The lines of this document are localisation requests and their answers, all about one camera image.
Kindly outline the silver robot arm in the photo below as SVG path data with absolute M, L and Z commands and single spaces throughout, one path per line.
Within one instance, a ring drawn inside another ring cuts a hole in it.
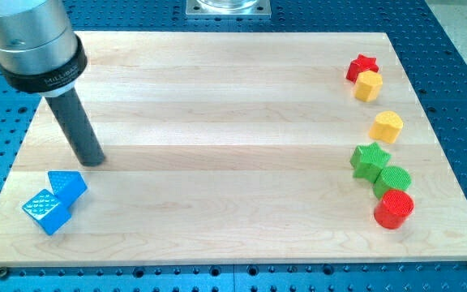
M 87 64 L 61 0 L 0 0 L 0 71 L 11 87 L 57 97 Z

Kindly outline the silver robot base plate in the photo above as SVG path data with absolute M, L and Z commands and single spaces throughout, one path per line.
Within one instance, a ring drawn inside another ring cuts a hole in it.
M 186 0 L 187 17 L 270 16 L 270 0 Z

